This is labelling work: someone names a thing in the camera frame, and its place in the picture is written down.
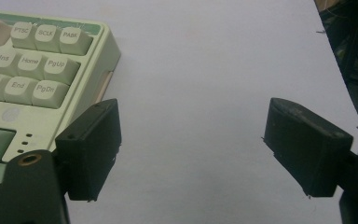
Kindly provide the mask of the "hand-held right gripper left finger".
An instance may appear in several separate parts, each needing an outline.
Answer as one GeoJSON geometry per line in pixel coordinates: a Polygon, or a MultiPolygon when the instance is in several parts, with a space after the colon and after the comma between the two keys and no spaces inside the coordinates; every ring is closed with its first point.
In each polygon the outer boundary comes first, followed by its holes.
{"type": "Polygon", "coordinates": [[[117,99],[92,105],[58,135],[57,156],[67,169],[71,200],[97,200],[120,146],[117,99]]]}

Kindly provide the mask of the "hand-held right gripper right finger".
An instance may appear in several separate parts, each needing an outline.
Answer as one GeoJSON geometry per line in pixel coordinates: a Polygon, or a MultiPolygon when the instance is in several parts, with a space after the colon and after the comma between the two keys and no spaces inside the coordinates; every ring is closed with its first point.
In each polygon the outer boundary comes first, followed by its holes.
{"type": "Polygon", "coordinates": [[[264,142],[303,191],[312,197],[334,195],[339,165],[353,137],[305,106],[272,98],[264,142]]]}

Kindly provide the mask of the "green and cream keyboard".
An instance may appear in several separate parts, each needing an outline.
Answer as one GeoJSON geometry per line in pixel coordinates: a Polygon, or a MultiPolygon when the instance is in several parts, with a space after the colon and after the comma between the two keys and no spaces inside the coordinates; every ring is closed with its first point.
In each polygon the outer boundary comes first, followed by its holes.
{"type": "Polygon", "coordinates": [[[0,183],[7,163],[100,102],[120,58],[107,24],[0,12],[0,183]]]}

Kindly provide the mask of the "white table mat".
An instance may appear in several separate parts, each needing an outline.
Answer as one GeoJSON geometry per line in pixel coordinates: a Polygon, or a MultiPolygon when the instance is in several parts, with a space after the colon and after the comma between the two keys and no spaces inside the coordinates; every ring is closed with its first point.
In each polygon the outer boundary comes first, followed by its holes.
{"type": "Polygon", "coordinates": [[[0,11],[103,21],[121,57],[106,96],[122,145],[73,224],[340,224],[263,136],[269,101],[299,103],[353,137],[358,115],[313,0],[0,0],[0,11]]]}

